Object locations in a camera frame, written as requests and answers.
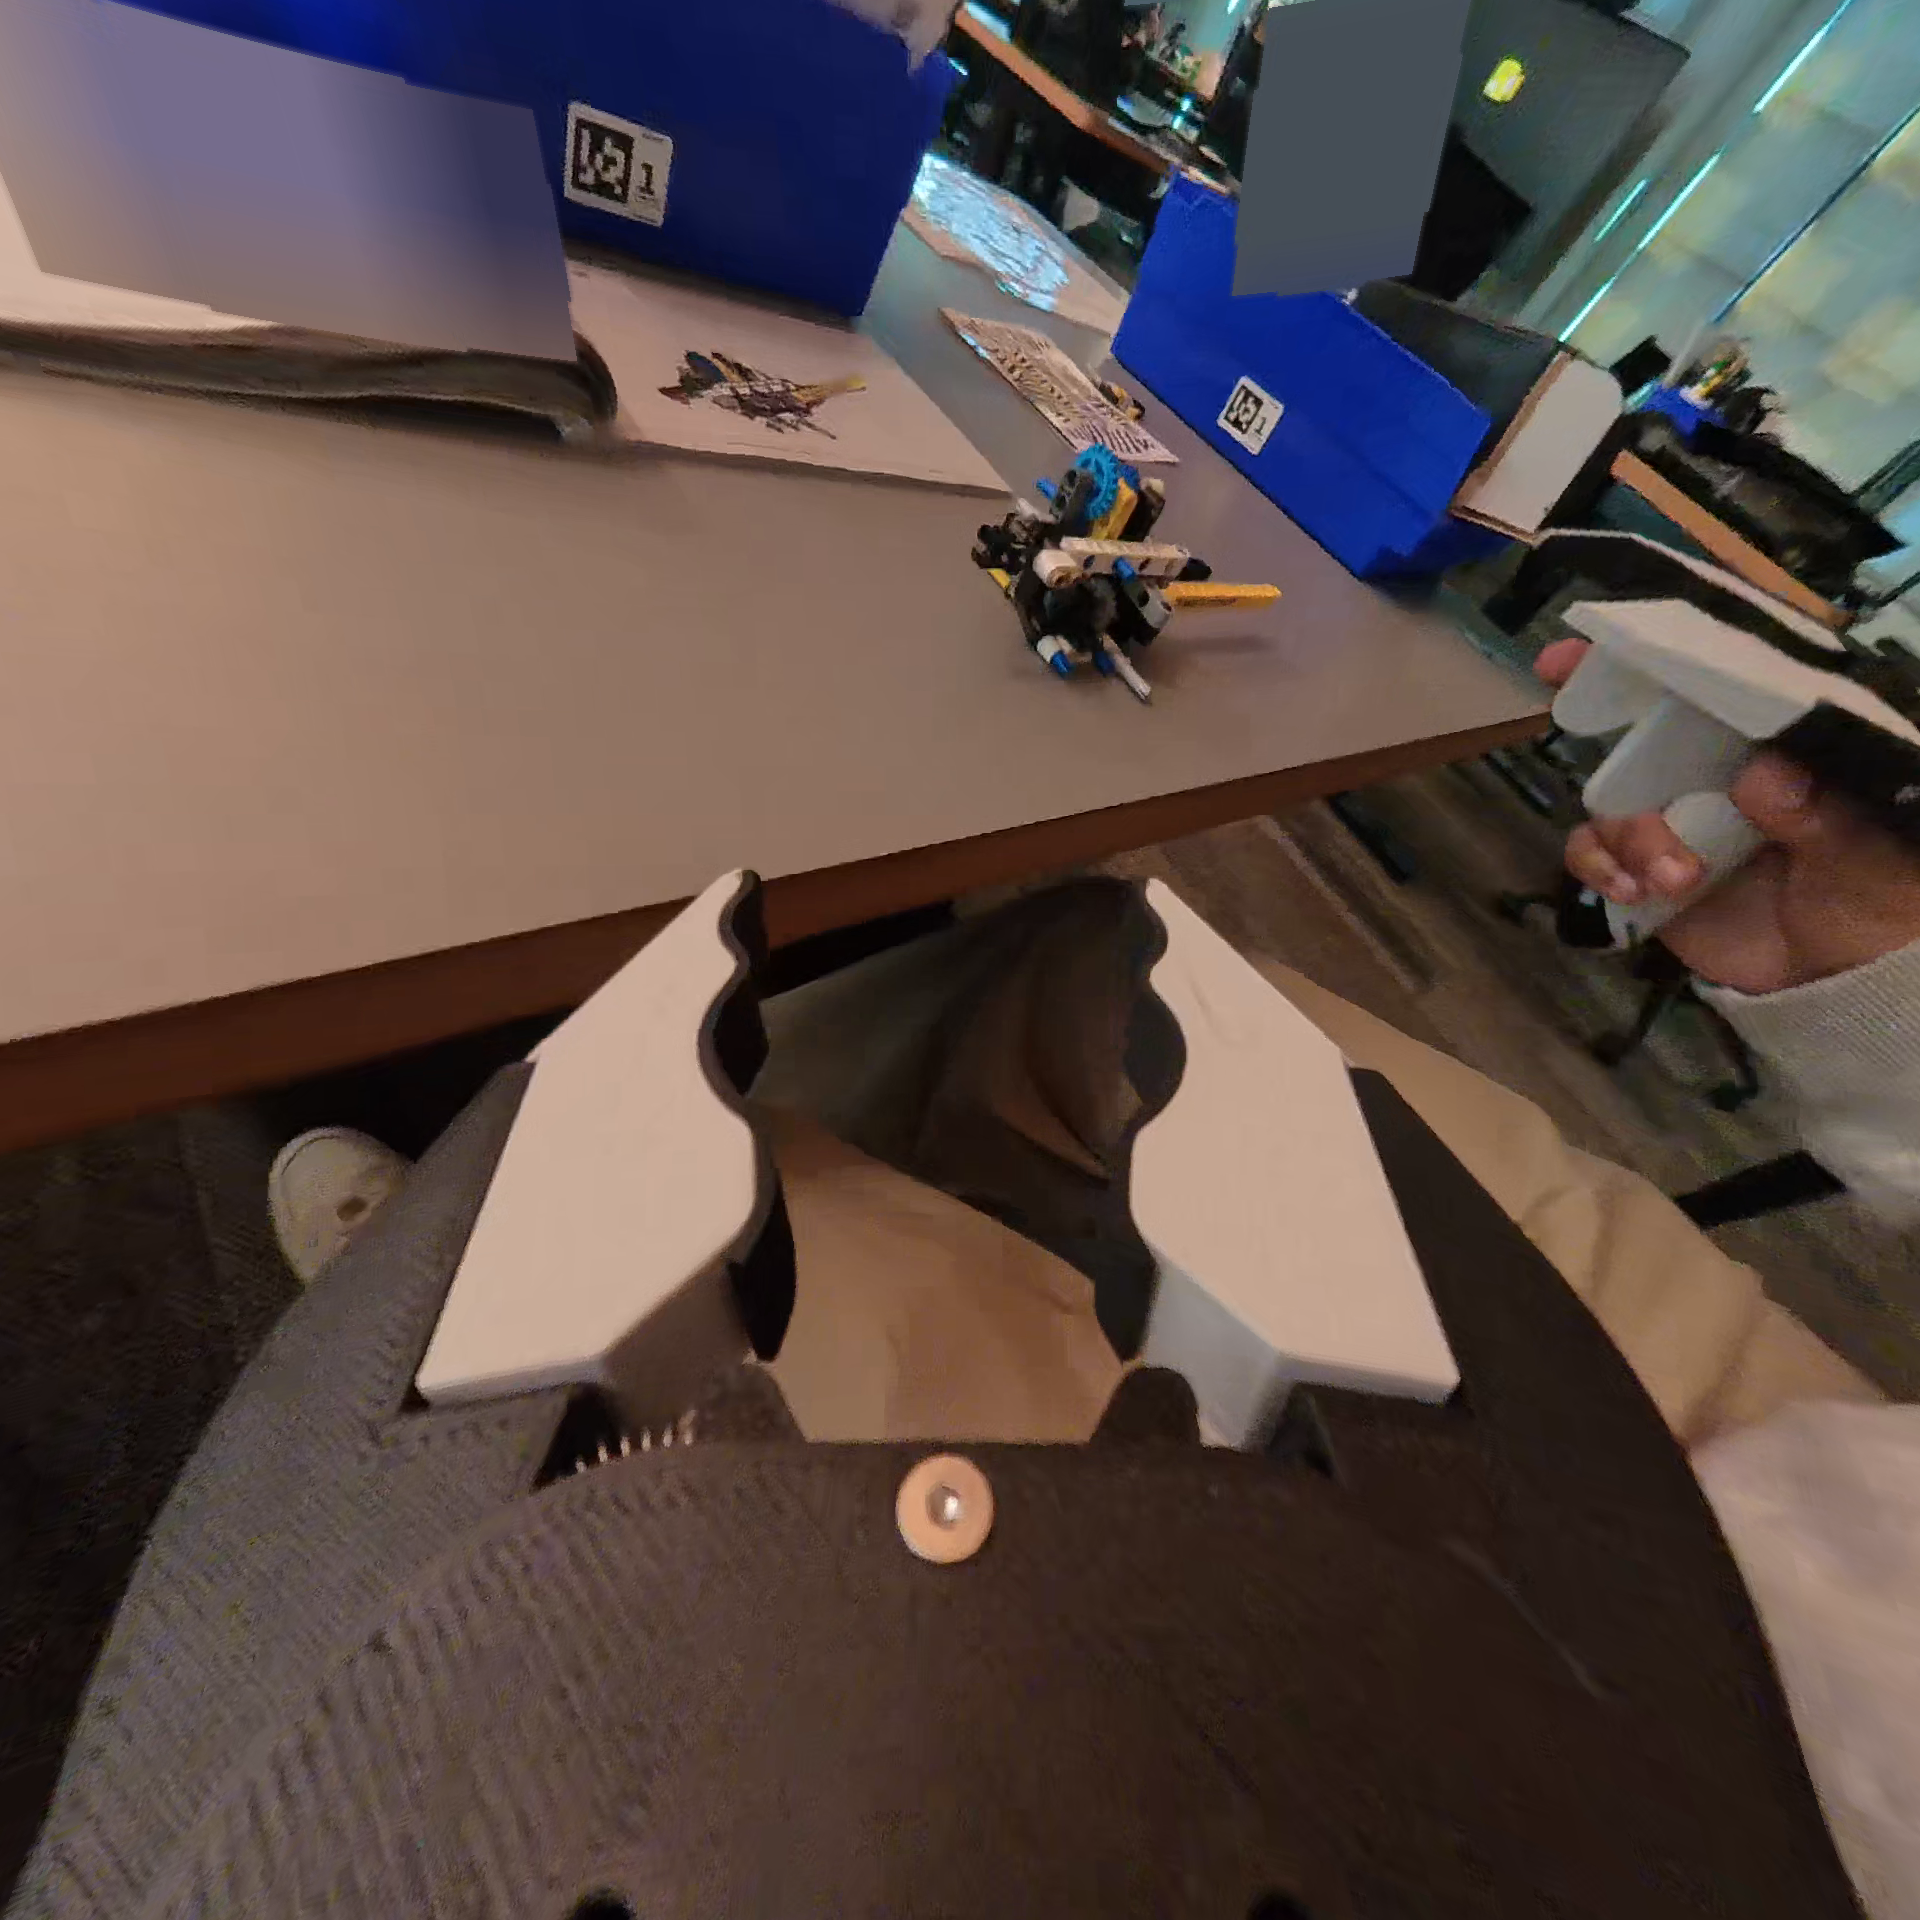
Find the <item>person's right forearm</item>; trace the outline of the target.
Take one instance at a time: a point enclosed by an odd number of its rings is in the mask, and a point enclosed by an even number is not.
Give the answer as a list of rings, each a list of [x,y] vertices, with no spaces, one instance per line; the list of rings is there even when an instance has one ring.
[[[1889,1226],[1916,1226],[1919,945],[1802,988],[1704,996],[1790,1103],[1811,1159]]]

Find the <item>blue plastic bin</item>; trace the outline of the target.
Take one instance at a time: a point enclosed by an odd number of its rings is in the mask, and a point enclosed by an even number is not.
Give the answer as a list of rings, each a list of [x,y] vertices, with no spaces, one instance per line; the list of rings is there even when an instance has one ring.
[[[1343,295],[1235,295],[1235,199],[1176,177],[1112,349],[1355,579],[1491,560],[1454,517],[1491,416]]]
[[[158,3],[146,12],[535,117],[574,249],[857,317],[955,71],[827,3]]]

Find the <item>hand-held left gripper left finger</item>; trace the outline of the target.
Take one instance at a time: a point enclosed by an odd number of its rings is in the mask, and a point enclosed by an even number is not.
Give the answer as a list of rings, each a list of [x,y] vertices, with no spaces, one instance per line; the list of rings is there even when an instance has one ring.
[[[762,880],[728,871],[531,1051],[420,1402],[591,1388],[689,1411],[714,1377],[780,1356],[799,1251],[751,1114],[764,957]]]

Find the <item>person's right hand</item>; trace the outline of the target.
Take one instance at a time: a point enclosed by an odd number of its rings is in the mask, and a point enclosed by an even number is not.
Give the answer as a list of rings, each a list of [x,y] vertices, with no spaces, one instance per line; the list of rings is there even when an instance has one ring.
[[[1916,941],[1916,843],[1777,752],[1750,754],[1729,803],[1763,849],[1726,880],[1704,877],[1659,812],[1587,819],[1567,845],[1568,875],[1614,905],[1674,905],[1665,946],[1729,993],[1803,988]]]

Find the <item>open instruction booklet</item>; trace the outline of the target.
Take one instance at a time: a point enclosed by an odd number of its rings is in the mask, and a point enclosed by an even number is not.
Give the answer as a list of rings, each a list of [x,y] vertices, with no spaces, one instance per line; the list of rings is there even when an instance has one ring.
[[[572,362],[419,349],[50,275],[12,195],[2,208],[9,368],[348,415],[481,416],[567,443],[1003,489],[991,457],[870,333],[683,279],[572,257]]]

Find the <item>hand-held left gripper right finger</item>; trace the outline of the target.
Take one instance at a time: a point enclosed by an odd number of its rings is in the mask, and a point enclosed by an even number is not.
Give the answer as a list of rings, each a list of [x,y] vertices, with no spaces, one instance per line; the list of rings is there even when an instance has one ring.
[[[1243,1455],[1303,1388],[1446,1407],[1458,1365],[1346,1053],[1161,880],[1136,899],[1140,1365],[1187,1380],[1206,1445]]]

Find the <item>printed sticker sheet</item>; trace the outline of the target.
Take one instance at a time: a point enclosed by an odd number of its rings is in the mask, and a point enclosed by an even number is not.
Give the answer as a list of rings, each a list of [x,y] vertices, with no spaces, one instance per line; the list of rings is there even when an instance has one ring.
[[[1176,466],[1179,455],[1079,368],[1047,333],[939,308],[948,333],[984,362],[1073,451],[1106,449],[1130,466]]]

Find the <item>partly built lego model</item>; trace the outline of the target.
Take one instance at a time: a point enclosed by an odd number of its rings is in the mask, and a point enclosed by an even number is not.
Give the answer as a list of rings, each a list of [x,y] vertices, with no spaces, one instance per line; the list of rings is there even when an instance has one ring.
[[[969,557],[1015,612],[1027,650],[1060,682],[1097,675],[1139,704],[1154,691],[1139,658],[1183,612],[1258,612],[1274,584],[1228,584],[1161,540],[1167,488],[1092,441],[1038,496],[977,529]]]

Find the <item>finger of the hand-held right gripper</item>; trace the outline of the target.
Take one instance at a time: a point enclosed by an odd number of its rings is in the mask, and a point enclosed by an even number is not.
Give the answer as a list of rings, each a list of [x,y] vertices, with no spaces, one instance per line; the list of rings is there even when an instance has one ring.
[[[1844,650],[1844,641],[1737,575],[1641,536],[1551,530],[1529,548],[1529,615],[1562,592],[1595,604],[1675,602],[1780,650]]]
[[[1559,689],[1559,728],[1578,737],[1630,729],[1668,696],[1745,738],[1777,738],[1816,709],[1887,729],[1887,703],[1840,672],[1835,642],[1755,635],[1679,599],[1572,604],[1568,625],[1590,642]]]

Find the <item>black monitor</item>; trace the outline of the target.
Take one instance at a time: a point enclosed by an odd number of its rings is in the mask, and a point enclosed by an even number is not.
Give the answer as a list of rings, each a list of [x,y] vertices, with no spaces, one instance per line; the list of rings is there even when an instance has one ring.
[[[1474,3],[1407,285],[1458,299],[1546,275],[1644,156],[1690,51],[1627,4]]]

